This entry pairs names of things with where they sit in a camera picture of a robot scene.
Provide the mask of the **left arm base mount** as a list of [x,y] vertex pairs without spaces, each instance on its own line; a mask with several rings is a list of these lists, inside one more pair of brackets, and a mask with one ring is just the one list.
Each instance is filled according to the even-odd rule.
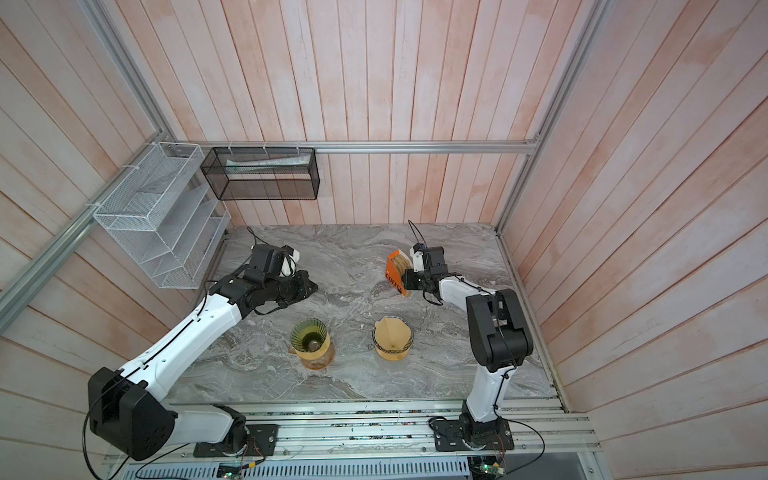
[[228,433],[218,443],[199,442],[195,445],[195,458],[235,457],[256,455],[269,457],[274,454],[278,437],[277,424],[248,424],[246,417],[231,407],[214,404],[233,420]]

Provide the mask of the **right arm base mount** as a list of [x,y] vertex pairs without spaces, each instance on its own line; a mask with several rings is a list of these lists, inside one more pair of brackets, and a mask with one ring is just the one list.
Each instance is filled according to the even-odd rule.
[[506,420],[492,414],[488,422],[476,421],[466,405],[462,406],[457,420],[434,416],[427,421],[427,425],[433,432],[438,452],[514,449],[511,430]]

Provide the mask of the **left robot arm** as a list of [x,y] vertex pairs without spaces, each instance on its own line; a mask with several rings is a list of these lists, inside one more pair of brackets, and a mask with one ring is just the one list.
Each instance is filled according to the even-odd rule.
[[172,409],[163,401],[187,368],[221,335],[262,306],[282,310],[318,289],[298,268],[298,250],[255,244],[250,257],[222,277],[171,331],[116,370],[102,368],[88,382],[83,428],[134,460],[162,448],[208,444],[224,456],[245,452],[246,419],[223,404]]

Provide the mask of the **clear glass dripper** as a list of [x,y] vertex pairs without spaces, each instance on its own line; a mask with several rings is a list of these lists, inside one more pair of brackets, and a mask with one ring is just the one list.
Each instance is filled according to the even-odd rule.
[[383,350],[401,351],[409,349],[413,343],[412,332],[408,329],[386,330],[375,329],[372,333],[375,348]]

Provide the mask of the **orange glass pitcher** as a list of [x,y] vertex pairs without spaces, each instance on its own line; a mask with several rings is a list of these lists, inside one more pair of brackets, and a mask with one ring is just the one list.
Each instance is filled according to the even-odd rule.
[[[297,356],[295,354],[295,351],[296,351],[295,349],[291,349],[290,353],[295,355],[295,356]],[[319,361],[309,362],[309,361],[302,361],[299,357],[298,358],[299,358],[301,364],[305,368],[307,368],[307,369],[310,369],[310,370],[323,370],[323,369],[325,369],[326,367],[328,367],[332,363],[334,357],[335,357],[335,347],[332,345],[331,346],[331,350],[328,353],[328,355],[326,357],[320,359]]]

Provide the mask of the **wooden ring dripper stand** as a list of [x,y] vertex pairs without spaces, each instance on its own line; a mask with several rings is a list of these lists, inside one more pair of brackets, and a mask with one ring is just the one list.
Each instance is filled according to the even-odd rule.
[[390,351],[390,350],[383,350],[378,347],[375,348],[375,351],[383,360],[390,361],[390,362],[397,362],[397,361],[404,360],[410,352],[409,349],[405,349],[401,351]]

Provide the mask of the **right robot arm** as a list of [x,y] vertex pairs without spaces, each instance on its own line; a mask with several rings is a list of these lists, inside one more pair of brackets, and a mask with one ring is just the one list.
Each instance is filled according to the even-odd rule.
[[465,416],[475,424],[496,420],[511,378],[534,349],[517,292],[485,288],[451,272],[441,247],[417,243],[410,257],[404,287],[420,291],[431,304],[449,304],[466,314],[470,347],[478,368],[465,400]]

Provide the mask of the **green glass dripper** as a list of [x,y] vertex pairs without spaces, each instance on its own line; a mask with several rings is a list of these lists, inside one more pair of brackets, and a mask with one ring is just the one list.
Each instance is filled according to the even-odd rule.
[[327,339],[326,325],[315,318],[298,323],[290,334],[291,346],[297,352],[302,353],[319,351]]

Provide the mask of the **brown paper coffee filter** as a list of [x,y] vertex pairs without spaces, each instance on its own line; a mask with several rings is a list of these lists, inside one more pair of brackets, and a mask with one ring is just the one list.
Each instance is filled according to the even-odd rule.
[[377,353],[388,361],[405,358],[413,343],[413,331],[398,317],[383,317],[375,323],[372,333]]

